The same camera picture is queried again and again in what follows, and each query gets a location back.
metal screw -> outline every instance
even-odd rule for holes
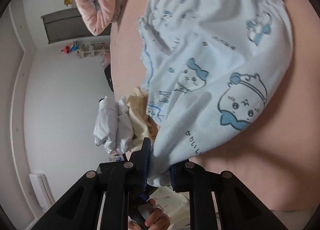
[[[222,173],[222,176],[223,176],[224,178],[232,178],[232,173],[231,173],[230,171],[224,171],[224,172]]]
[[[129,168],[132,168],[133,167],[133,163],[128,161],[126,162],[125,164],[123,164],[123,166],[126,168],[126,169],[129,169]]]
[[[87,176],[87,178],[94,178],[96,176],[96,172],[93,170],[90,170],[85,175]]]
[[[195,167],[195,164],[193,162],[186,162],[186,164],[184,164],[184,166],[186,166],[186,168],[188,169],[193,169]]]

pink bed sheet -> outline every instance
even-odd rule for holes
[[[129,0],[111,31],[116,99],[140,85],[145,68],[137,18],[147,0]],[[262,115],[232,141],[193,158],[212,172],[232,171],[270,209],[320,202],[320,19],[308,0],[284,0],[292,20],[294,57]]]

beige cloth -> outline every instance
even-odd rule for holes
[[[150,138],[153,143],[158,133],[156,123],[146,114],[148,93],[135,87],[133,93],[127,96],[127,106],[129,107],[129,119],[133,127],[133,148],[130,152],[141,150],[145,137]]]

folded white clothing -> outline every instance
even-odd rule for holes
[[[133,128],[128,112],[125,97],[117,103],[106,96],[99,103],[93,136],[95,144],[103,144],[108,154],[124,154],[132,148]]]
[[[292,57],[282,0],[149,0],[138,29],[147,114],[161,126],[148,183],[211,150],[261,114]]]

air conditioner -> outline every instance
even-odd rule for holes
[[[29,174],[33,190],[43,211],[48,211],[54,204],[48,181],[43,173]]]

